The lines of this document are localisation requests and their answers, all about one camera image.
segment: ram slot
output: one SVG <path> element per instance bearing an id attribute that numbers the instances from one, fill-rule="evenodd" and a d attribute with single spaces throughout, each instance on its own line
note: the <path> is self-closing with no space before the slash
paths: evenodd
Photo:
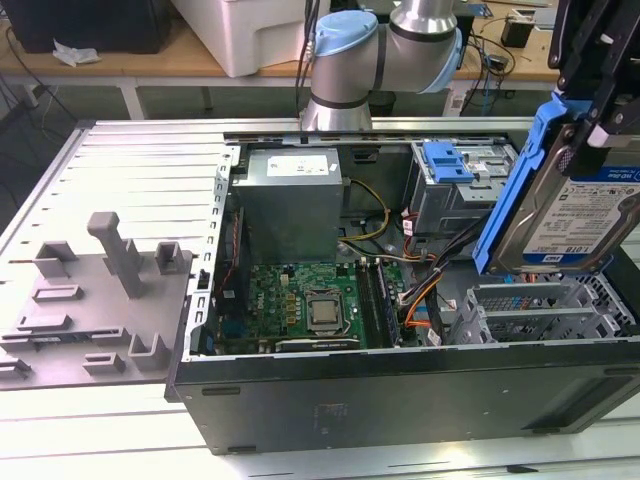
<path id="1" fill-rule="evenodd" d="M 391 346 L 400 344 L 400 330 L 398 328 L 398 320 L 396 318 L 395 310 L 393 309 L 393 303 L 391 302 L 391 295 L 389 294 L 389 287 L 387 278 L 384 275 L 384 269 L 381 263 L 376 263 L 371 267 L 371 270 L 375 270 L 375 282 L 376 290 L 380 292 L 380 303 L 382 306 L 382 314 L 387 325 L 386 332 L 389 338 Z"/>
<path id="2" fill-rule="evenodd" d="M 380 292 L 376 288 L 375 272 L 365 263 L 357 264 L 356 282 L 368 348 L 390 346 L 389 335 L 386 334 L 386 321 L 379 300 Z"/>

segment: motherboard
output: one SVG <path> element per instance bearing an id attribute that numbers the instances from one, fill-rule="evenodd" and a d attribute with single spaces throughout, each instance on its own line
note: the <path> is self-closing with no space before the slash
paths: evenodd
<path id="1" fill-rule="evenodd" d="M 395 262 L 254 265 L 245 321 L 222 333 L 236 353 L 392 346 L 403 290 Z"/>

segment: blue drive bracket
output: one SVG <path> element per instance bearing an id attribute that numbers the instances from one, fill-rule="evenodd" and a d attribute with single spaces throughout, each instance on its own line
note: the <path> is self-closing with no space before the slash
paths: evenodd
<path id="1" fill-rule="evenodd" d="M 472 173 L 464 165 L 462 155 L 448 142 L 424 142 L 425 162 L 431 167 L 436 183 L 471 183 Z"/>
<path id="2" fill-rule="evenodd" d="M 591 102 L 565 101 L 552 93 L 551 101 L 540 106 L 533 120 L 529 138 L 520 152 L 520 157 L 502 190 L 502 194 L 493 208 L 489 220 L 476 243 L 473 259 L 479 273 L 487 273 L 491 261 L 491 252 L 501 240 L 500 232 L 505 227 L 510 213 L 517 203 L 527 180 L 542 166 L 547 154 L 543 142 L 551 124 L 568 112 L 577 119 L 586 114 Z"/>

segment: cpu socket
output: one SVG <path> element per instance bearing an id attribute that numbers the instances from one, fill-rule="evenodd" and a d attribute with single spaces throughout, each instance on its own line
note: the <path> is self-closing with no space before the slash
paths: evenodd
<path id="1" fill-rule="evenodd" d="M 310 290 L 305 293 L 307 329 L 317 336 L 335 335 L 342 329 L 342 292 Z"/>

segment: blue plastic latch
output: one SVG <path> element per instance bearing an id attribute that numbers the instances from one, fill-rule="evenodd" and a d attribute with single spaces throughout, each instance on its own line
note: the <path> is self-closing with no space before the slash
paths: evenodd
<path id="1" fill-rule="evenodd" d="M 376 16 L 360 10 L 345 10 L 322 17 L 316 27 L 316 55 L 335 55 L 360 45 L 375 33 L 377 27 Z"/>
<path id="2" fill-rule="evenodd" d="M 464 155 L 448 142 L 424 142 L 425 161 L 433 170 L 436 183 L 471 183 L 473 174 L 464 166 Z"/>
<path id="3" fill-rule="evenodd" d="M 567 113 L 574 119 L 581 118 L 589 111 L 590 105 L 588 101 L 566 101 L 552 93 L 551 101 L 538 108 L 527 143 L 520 152 L 520 157 L 473 251 L 478 273 L 486 273 L 491 261 L 491 252 L 501 240 L 500 233 L 508 222 L 510 213 L 517 205 L 520 195 L 526 193 L 528 180 L 538 172 L 546 158 L 544 140 L 551 125 Z"/>

